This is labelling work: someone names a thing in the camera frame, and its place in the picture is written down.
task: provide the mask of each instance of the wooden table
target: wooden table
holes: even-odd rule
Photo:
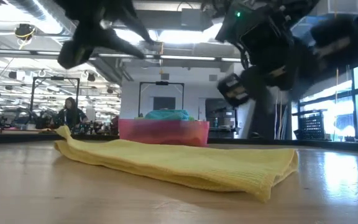
[[[358,223],[358,154],[300,149],[299,156],[299,173],[263,204],[245,193],[195,190],[74,162],[52,142],[2,144],[0,223]]]

